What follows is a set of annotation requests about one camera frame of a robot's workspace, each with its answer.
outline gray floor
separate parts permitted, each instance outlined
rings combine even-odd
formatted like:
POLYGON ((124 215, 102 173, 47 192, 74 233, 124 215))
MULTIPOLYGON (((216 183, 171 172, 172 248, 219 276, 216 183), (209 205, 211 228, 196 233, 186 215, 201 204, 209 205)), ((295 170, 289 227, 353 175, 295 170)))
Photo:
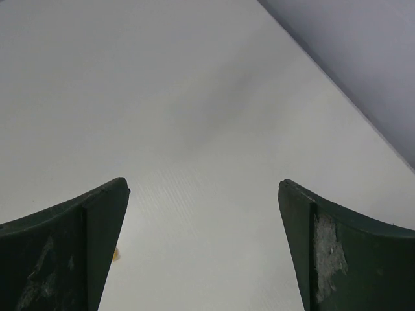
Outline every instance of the gray floor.
POLYGON ((6 0, 0 29, 0 222, 132 189, 101 311, 302 310, 285 178, 415 228, 413 173, 256 1, 6 0))

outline white table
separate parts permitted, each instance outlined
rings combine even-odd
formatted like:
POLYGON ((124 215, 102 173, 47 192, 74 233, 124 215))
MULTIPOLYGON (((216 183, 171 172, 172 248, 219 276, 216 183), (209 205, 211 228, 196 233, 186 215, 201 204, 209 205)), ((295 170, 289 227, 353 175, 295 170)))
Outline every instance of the white table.
POLYGON ((3 1, 0 222, 116 176, 101 311, 302 310, 285 178, 415 228, 414 174, 256 1, 3 1))

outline small yellow object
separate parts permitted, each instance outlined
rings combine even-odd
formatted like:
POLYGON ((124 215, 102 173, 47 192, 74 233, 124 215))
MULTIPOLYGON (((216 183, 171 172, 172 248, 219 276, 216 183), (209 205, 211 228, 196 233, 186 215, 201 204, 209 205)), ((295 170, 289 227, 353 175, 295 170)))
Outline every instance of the small yellow object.
POLYGON ((115 248, 114 255, 112 255, 112 261, 116 261, 118 259, 119 259, 118 248, 115 248))

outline small orange object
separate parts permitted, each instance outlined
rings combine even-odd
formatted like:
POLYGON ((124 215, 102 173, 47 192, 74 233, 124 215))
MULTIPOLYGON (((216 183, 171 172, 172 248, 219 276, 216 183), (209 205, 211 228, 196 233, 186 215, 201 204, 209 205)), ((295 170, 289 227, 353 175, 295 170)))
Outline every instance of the small orange object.
POLYGON ((114 255, 112 255, 112 261, 116 261, 118 259, 119 259, 118 248, 115 248, 114 255))

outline worn gripper surface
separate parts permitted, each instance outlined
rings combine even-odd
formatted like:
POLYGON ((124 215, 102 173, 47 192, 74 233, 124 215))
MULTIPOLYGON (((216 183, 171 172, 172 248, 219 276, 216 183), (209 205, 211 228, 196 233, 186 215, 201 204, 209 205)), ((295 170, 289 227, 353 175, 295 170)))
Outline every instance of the worn gripper surface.
POLYGON ((117 178, 0 225, 0 309, 98 309, 128 203, 117 178))
POLYGON ((415 231, 290 180, 279 184, 278 200, 306 311, 415 310, 415 231))

